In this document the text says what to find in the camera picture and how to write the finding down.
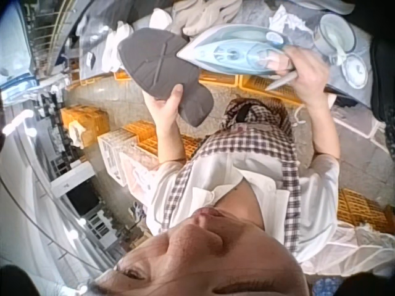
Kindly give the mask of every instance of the tiled floor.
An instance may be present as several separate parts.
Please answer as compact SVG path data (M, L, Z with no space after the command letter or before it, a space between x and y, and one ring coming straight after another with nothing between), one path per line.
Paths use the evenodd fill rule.
M259 96L248 92L219 86L208 86L214 96L214 109L210 116L198 128L187 125L179 119L181 132L194 137L203 137L217 130L225 107L234 98ZM104 78L87 86L80 86L66 94L66 104L95 105L106 110L110 116L111 130L119 128L131 121L151 120L144 105L143 95L139 87L132 81L118 82L112 77ZM294 123L294 109L291 121ZM306 123L294 129L297 156L300 170L309 166L313 155L309 116L306 110L299 112L299 119ZM368 139L353 133L347 128L336 125L341 141L341 173L340 187L355 190L369 199L395 203L394 201L394 163L389 155ZM101 158L98 145L85 149L88 159L96 170L96 186L113 210L114 214L127 225L133 224L128 213L134 201L127 187L121 187L107 173Z

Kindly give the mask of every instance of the checkered apron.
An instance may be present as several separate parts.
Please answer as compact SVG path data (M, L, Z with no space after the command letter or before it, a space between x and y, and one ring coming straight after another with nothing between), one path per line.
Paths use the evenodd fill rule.
M196 154L178 173L165 205L161 231L168 230L173 211L183 197L193 163L212 154L252 152L277 158L282 164L283 187L290 192L285 218L284 245L295 253L301 212L301 190L291 123L284 105L254 99L230 102L220 130L205 138Z

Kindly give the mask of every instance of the white cup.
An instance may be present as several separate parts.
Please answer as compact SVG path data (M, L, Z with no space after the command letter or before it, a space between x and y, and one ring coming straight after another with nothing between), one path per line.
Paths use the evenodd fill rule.
M314 44L324 55L331 57L337 54L337 50L329 34L335 35L339 45L347 54L356 47L356 35L350 24L336 14L325 14L314 30Z

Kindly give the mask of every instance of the eyebrow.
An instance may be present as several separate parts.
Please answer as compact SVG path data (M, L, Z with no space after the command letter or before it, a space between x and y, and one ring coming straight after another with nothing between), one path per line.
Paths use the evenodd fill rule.
M242 292L277 292L272 282L269 281L245 281L236 282L225 287L215 288L215 294L226 295Z

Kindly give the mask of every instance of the steam iron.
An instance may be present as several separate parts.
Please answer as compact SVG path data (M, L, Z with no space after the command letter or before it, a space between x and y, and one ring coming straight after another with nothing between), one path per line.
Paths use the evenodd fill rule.
M267 67L270 56L285 54L281 49L287 44L292 44L288 37L267 28L226 24L200 34L177 57L207 71L265 76L275 74Z

